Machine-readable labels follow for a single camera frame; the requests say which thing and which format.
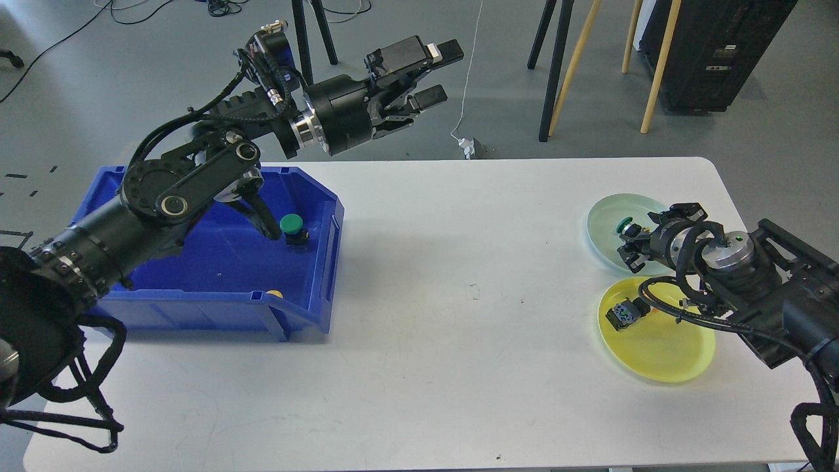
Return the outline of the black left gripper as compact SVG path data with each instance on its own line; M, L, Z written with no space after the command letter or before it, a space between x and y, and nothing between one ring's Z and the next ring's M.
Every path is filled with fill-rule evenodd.
M367 54L364 65L370 78L355 80L341 74L304 86L305 107L292 120L298 146L320 146L332 156L368 142L374 136L369 105L383 89L396 83L419 81L423 74L459 62L463 57L458 40L425 44L413 35ZM377 138L410 128L417 116L447 100L441 85L399 96L392 104L381 107Z

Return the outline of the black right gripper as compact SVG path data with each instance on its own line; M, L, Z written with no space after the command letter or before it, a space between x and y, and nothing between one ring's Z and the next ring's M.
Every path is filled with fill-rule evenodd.
M638 274L648 263L675 269L681 247L690 230L705 221L708 214L700 203L675 203L662 212L648 212L650 239L629 239L617 253L633 274Z

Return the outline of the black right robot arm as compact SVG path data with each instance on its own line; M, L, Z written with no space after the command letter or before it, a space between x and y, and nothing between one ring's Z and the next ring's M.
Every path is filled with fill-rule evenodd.
M633 273L655 261L672 276L644 281L637 298L606 312L621 330L656 308L677 320L733 332L767 365L800 359L819 397L794 407L790 424L815 471L837 466L837 263L768 219L726 232L699 203L650 213L654 228L617 225L621 261Z

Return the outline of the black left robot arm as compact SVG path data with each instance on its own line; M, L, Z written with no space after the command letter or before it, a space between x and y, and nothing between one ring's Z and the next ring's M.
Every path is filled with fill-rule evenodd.
M308 239L260 197L257 138L275 135L288 158L318 144L329 155L413 125L442 104L440 85L416 92L432 71L459 62L453 39L414 35L375 50L360 81L308 84L294 66L283 21L236 50L240 70L209 104L190 109L138 144L115 196L31 251L2 248L2 424L111 453L123 425L101 386L128 331L93 315L99 299L152 259L179 254L215 203L248 218L268 239Z

